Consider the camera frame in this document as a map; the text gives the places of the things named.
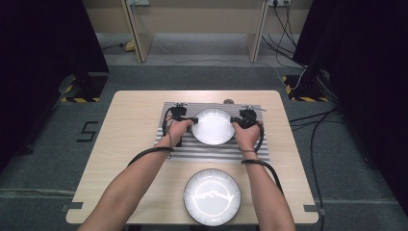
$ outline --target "black and white striped mat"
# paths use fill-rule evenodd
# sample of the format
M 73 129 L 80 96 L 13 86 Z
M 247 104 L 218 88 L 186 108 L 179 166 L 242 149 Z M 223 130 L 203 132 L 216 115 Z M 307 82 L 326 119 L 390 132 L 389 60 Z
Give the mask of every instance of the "black and white striped mat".
M 174 107 L 174 102 L 165 102 L 162 110 L 162 116 L 157 130 L 155 143 L 162 138 L 162 123 L 165 117 L 167 109 Z M 200 112 L 207 109 L 221 109 L 231 116 L 240 116 L 240 110 L 243 109 L 242 105 L 238 104 L 204 104 L 204 103 L 188 103 L 185 106 L 187 108 L 187 117 L 195 117 Z M 257 119 L 262 120 L 262 112 L 256 111 Z M 269 163 L 268 154 L 268 140 L 267 136 L 264 137 L 264 141 L 261 148 L 258 151 L 258 157 L 265 162 Z M 185 161 L 185 162 L 215 162 L 215 163 L 231 163 L 240 164 L 242 160 L 242 153 L 238 149 L 237 142 L 234 138 L 230 141 L 220 145 L 205 144 L 194 137 L 192 132 L 187 132 L 182 138 L 182 146 L 176 147 L 175 151 L 171 153 L 170 161 Z

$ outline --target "white plate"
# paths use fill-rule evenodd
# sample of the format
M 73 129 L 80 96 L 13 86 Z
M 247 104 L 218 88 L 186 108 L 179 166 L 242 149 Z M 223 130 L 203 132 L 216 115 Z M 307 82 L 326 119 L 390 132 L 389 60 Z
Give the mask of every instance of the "white plate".
M 184 204 L 198 223 L 221 225 L 233 218 L 240 209 L 240 188 L 226 172 L 205 169 L 190 179 L 184 190 Z
M 218 145 L 234 136 L 231 115 L 221 109 L 207 109 L 199 113 L 198 123 L 191 128 L 192 134 L 201 142 Z

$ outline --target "wrist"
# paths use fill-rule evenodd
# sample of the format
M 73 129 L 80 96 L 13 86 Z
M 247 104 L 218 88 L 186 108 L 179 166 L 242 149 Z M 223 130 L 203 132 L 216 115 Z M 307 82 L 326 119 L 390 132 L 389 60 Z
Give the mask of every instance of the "wrist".
M 256 159 L 258 160 L 258 154 L 253 149 L 240 149 L 244 160 Z
M 255 150 L 255 148 L 254 148 L 253 145 L 238 146 L 238 149 L 239 149 L 240 151 L 243 151 L 243 150 L 245 150 L 245 151 L 254 151 L 254 150 Z
M 166 146 L 166 147 L 173 148 L 174 145 L 175 144 L 172 143 L 170 134 L 166 134 L 165 137 L 162 137 L 162 139 L 158 143 L 156 143 L 155 147 L 157 147 L 157 146 Z

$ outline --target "warning tape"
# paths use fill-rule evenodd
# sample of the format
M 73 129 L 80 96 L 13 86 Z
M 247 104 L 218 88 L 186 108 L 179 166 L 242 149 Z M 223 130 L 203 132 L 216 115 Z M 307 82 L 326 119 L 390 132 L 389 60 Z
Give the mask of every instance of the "warning tape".
M 283 83 L 286 85 L 286 93 L 292 101 L 306 101 L 306 102 L 327 102 L 326 97 L 310 97 L 310 96 L 294 96 L 291 87 L 287 83 L 288 78 L 282 77 Z
M 73 102 L 73 103 L 95 103 L 99 101 L 99 98 L 74 98 L 74 97 L 64 97 L 62 102 Z

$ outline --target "person's right hand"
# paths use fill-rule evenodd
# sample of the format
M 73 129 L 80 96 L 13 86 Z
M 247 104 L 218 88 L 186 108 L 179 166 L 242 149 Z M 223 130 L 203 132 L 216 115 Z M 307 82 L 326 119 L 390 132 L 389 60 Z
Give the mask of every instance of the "person's right hand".
M 233 122 L 232 126 L 235 129 L 235 140 L 240 147 L 240 150 L 254 150 L 256 141 L 261 136 L 261 130 L 257 125 L 242 129 L 240 124 Z

